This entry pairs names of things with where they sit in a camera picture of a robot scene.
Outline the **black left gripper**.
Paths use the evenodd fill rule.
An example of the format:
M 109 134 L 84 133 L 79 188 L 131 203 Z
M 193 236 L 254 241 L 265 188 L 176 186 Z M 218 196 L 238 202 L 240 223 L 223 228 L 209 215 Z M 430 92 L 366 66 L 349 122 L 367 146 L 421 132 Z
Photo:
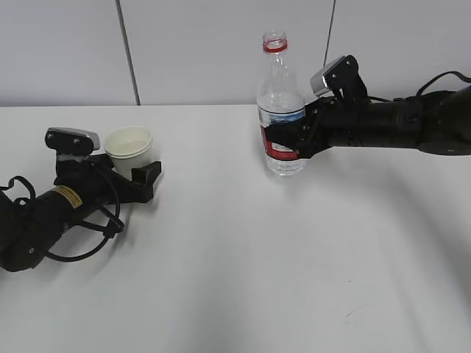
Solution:
M 119 176 L 106 154 L 76 156 L 56 153 L 56 179 L 52 191 L 68 202 L 121 202 L 146 204 L 154 198 L 154 185 L 162 173 L 161 161 L 132 168 L 131 179 Z

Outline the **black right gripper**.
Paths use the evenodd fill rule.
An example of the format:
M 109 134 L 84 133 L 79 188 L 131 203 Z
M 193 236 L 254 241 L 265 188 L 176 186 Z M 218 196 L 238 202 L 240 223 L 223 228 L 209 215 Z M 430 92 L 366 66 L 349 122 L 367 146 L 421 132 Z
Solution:
M 332 147 L 345 147 L 346 137 L 335 132 L 335 123 L 345 115 L 346 104 L 334 96 L 305 106 L 302 123 L 271 124 L 263 128 L 266 154 L 276 160 L 310 159 Z

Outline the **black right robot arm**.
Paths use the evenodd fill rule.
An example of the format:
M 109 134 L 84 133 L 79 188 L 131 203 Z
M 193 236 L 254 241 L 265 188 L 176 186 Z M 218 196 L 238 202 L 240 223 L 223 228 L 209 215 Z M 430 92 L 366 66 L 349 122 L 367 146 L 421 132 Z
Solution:
M 333 97 L 308 104 L 301 119 L 263 130 L 266 148 L 289 148 L 310 159 L 332 147 L 416 149 L 429 154 L 470 154 L 470 89 L 436 91 L 388 102 L 343 104 Z

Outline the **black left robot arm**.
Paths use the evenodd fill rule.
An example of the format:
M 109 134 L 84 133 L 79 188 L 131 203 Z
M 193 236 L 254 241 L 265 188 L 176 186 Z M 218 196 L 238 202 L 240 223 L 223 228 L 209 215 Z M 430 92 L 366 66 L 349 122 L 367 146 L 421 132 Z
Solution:
M 154 161 L 133 168 L 126 179 L 105 154 L 81 162 L 58 160 L 54 187 L 41 195 L 24 177 L 14 176 L 1 188 L 1 268 L 17 272 L 36 267 L 45 257 L 72 263 L 93 256 L 124 230 L 123 204 L 153 199 L 161 171 L 161 163 Z M 102 240 L 74 257 L 52 253 L 53 245 L 73 227 L 99 232 Z

